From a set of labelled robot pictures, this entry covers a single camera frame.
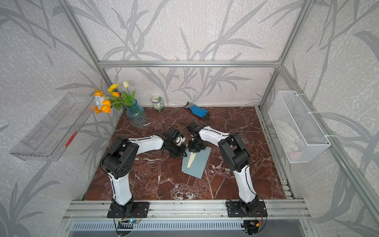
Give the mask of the cream letter paper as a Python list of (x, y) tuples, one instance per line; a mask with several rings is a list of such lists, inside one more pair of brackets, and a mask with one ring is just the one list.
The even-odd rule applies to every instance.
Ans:
[(190, 168), (194, 159), (195, 159), (195, 156), (196, 156), (196, 153), (191, 153), (190, 154), (190, 157), (189, 157), (189, 160), (188, 160), (188, 163), (187, 163), (187, 168)]

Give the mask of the light blue envelope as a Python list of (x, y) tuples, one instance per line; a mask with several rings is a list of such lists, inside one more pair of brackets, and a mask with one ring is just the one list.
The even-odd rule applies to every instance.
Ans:
[(187, 163), (190, 157), (190, 152), (186, 149), (187, 157), (182, 160), (182, 172), (190, 176), (201, 179), (211, 152), (211, 148), (207, 147), (205, 150), (196, 153), (195, 159), (190, 168), (187, 168)]

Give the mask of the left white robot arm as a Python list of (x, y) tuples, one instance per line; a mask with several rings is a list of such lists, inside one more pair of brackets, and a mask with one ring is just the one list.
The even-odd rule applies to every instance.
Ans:
[(101, 161), (110, 177), (115, 206), (122, 212), (130, 211), (133, 197), (129, 186), (129, 172), (139, 154), (167, 150), (171, 157), (183, 158), (187, 156), (185, 140), (186, 138), (180, 134), (152, 135), (144, 138), (118, 137)]

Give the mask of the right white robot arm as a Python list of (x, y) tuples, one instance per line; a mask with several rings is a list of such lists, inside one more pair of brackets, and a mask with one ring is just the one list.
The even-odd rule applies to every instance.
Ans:
[(198, 126), (195, 122), (188, 124), (187, 129), (191, 136), (189, 151), (198, 153), (205, 150), (206, 142), (217, 146), (225, 164), (235, 175), (241, 207), (247, 211), (255, 209), (259, 198), (250, 177), (251, 154), (240, 135), (217, 131), (207, 125)]

